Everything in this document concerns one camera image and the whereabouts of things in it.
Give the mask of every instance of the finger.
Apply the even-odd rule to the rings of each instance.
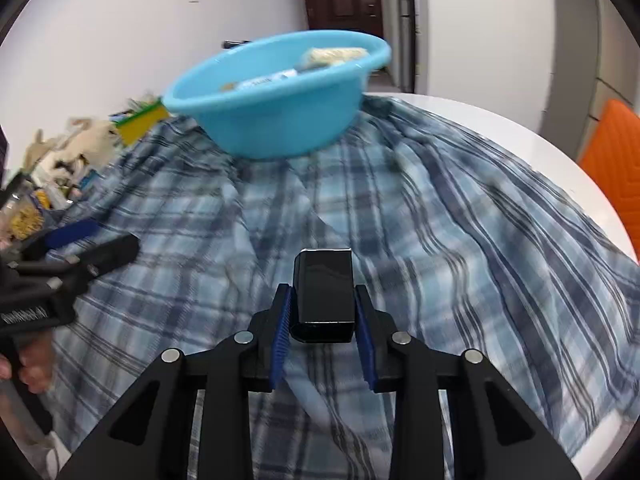
[[[20,349],[20,362],[23,366],[49,366],[53,364],[54,352],[51,344],[51,332],[45,332],[37,339]]]
[[[0,379],[11,379],[11,365],[4,357],[0,356]]]
[[[36,384],[31,384],[29,386],[29,391],[32,394],[43,394],[44,392],[46,392],[49,389],[49,386],[51,386],[51,382],[49,381],[41,381],[39,383]]]
[[[47,388],[51,382],[51,373],[47,368],[23,368],[18,373],[20,380],[27,386]]]
[[[3,394],[0,394],[0,418],[12,437],[25,440],[24,428],[12,410],[11,401]]]

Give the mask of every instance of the stuffed animal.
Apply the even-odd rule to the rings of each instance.
[[[33,137],[33,142],[24,152],[24,158],[22,159],[23,173],[31,173],[33,168],[36,167],[36,164],[47,155],[60,140],[59,137],[53,137],[44,142],[42,140],[43,135],[43,131],[38,130]]]
[[[72,133],[60,140],[36,166],[33,176],[39,185],[45,182],[58,186],[76,184],[87,167],[100,171],[122,147],[122,138],[109,121],[71,119],[68,129]]]

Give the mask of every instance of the blue plaid blanket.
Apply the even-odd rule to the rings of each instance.
[[[71,449],[164,349],[245,329],[302,248],[350,247],[377,308],[431,348],[488,355],[570,456],[610,410],[640,414],[638,266],[522,160],[398,100],[366,98],[339,141],[287,160],[233,158],[165,121],[66,221],[89,217],[94,242],[131,232],[142,250],[56,331]],[[280,387],[250,397],[255,476],[387,478],[393,409],[355,344],[294,344]]]

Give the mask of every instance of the white table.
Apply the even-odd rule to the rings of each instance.
[[[600,188],[574,161],[547,140],[507,118],[457,101],[418,94],[375,95],[397,97],[438,114],[491,139],[519,156],[534,170],[563,188],[623,253],[638,262],[620,218]],[[620,449],[632,426],[618,412],[610,413],[600,423],[573,460],[583,479],[595,479],[602,472]]]

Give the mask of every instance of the black handle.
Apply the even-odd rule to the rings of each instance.
[[[5,337],[0,338],[0,354],[2,354],[11,364],[12,376],[11,382],[18,393],[18,396],[22,400],[24,407],[33,417],[33,421],[42,430],[42,433],[47,435],[53,430],[53,417],[49,411],[44,407],[42,400],[36,394],[32,394],[29,388],[24,384],[18,373],[23,368],[18,355],[18,349],[12,338]]]
[[[251,43],[251,41],[223,41],[222,48],[225,50],[229,50],[231,48],[235,48],[236,46],[244,45],[245,43]]]

